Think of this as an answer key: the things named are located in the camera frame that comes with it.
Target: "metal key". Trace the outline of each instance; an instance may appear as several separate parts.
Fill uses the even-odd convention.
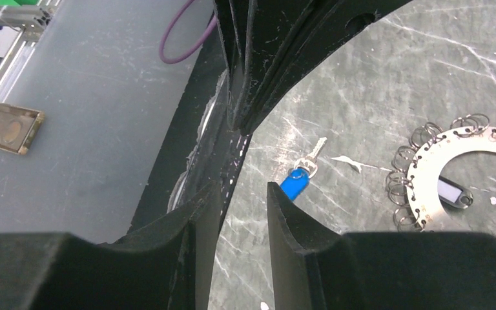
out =
[[[328,139],[326,137],[318,139],[315,148],[313,149],[312,152],[309,153],[309,155],[300,158],[299,160],[296,160],[296,162],[294,163],[294,169],[298,169],[298,168],[305,169],[309,173],[309,178],[315,176],[318,170],[318,165],[316,164],[316,158],[324,148],[324,145],[326,145],[327,140]]]

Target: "circular metal disc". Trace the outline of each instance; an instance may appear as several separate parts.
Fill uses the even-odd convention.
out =
[[[413,189],[407,188],[409,206],[417,217],[417,223],[425,231],[468,231],[454,222],[446,213],[438,197],[437,183],[442,169],[453,158],[469,152],[496,153],[496,138],[492,136],[496,127],[487,128],[482,134],[461,138],[453,132],[464,132],[472,127],[460,127],[439,135],[445,137],[431,147],[423,145],[415,156],[417,166],[412,163],[408,169],[408,179],[412,179]]]

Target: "screw hole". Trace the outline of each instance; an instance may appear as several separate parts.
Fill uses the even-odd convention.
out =
[[[363,31],[368,25],[374,23],[376,16],[372,13],[364,13],[353,17],[345,25],[345,31],[349,36],[355,36],[357,33]]]
[[[469,202],[470,202],[470,199],[467,197],[467,196],[463,196],[459,199],[459,201],[464,204],[464,205],[467,205]]]

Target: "blue key fob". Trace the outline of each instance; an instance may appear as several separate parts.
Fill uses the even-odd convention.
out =
[[[290,175],[280,184],[286,196],[294,201],[299,194],[309,185],[309,173],[301,168],[290,172]]]

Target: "small metal block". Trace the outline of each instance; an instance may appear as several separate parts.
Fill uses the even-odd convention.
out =
[[[0,149],[25,155],[44,120],[41,111],[0,103]]]

